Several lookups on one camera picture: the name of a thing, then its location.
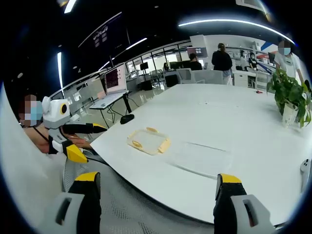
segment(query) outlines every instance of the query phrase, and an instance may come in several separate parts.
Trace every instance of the white cabinet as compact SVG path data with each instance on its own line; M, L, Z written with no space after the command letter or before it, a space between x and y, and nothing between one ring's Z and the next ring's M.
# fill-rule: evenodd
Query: white cabinet
M245 74L234 74L234 85L248 88L248 76Z

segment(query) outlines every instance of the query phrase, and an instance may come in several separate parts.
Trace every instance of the plastic container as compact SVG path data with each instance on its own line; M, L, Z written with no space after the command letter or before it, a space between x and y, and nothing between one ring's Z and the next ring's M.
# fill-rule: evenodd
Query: plastic container
M164 153L171 144L167 135L159 133L154 128L135 131L128 137L127 143L149 155Z

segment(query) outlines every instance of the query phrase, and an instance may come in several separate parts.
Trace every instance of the person in white shirt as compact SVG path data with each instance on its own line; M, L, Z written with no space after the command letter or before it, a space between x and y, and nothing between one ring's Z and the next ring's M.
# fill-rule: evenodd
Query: person in white shirt
M240 51L240 60L239 60L239 63L240 63L240 66L242 67L242 70L243 71L247 71L247 67L248 67L248 64L246 62L246 53L245 51L241 50Z
M298 84L304 83L300 67L293 53L289 41L281 41L278 45L278 52L275 54L276 68L286 71L289 77L296 79Z

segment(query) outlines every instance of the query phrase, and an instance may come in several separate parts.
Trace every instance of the white flower pot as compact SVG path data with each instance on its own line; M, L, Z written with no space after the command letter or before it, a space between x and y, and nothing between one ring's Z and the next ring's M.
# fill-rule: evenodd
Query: white flower pot
M290 103L285 103L284 113L283 113L283 126L288 128L292 125L298 114L298 108Z

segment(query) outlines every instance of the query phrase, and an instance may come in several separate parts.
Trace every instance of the person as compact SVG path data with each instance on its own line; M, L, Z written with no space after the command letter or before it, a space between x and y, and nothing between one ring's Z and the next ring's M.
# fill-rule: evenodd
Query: person
M304 83L305 83L306 87L308 88L308 91L309 91L310 93L312 93L311 88L310 88L310 83L309 83L309 81L306 79L306 80L304 81Z
M231 74L232 60L228 53L225 52L225 45L218 44L218 50L213 53L212 64L214 70L223 72L223 83L233 85Z
M200 62L198 62L198 58L197 58L197 55L194 54L194 53L191 53L190 54L190 63L188 64L189 68L192 70L192 71L195 71L195 70L202 70L202 67L201 67L201 64Z
M163 68L162 68L162 71L163 72L168 72L169 71L169 67L168 67L168 64L165 62L164 63L164 66L163 66Z
M246 64L246 59L245 59L245 51L241 50L240 51L240 66L242 67L243 71L247 71L247 64Z
M295 78L298 84L304 83L301 70L291 51L291 43L289 41L281 40L278 44L278 52L275 54L274 61L277 69L286 71L286 74Z
M255 59L255 56L254 56L253 52L250 53L250 58L248 59L248 63L249 63L251 68L254 68L255 70L257 70L258 62Z
M31 141L44 154L56 154L56 150L50 147L49 130L42 123L42 103L37 100L35 95L26 95L24 100L19 103L18 109L19 122L21 123L24 132L28 135ZM71 140L79 148L92 149L89 142L78 137L76 134L69 135L61 133Z

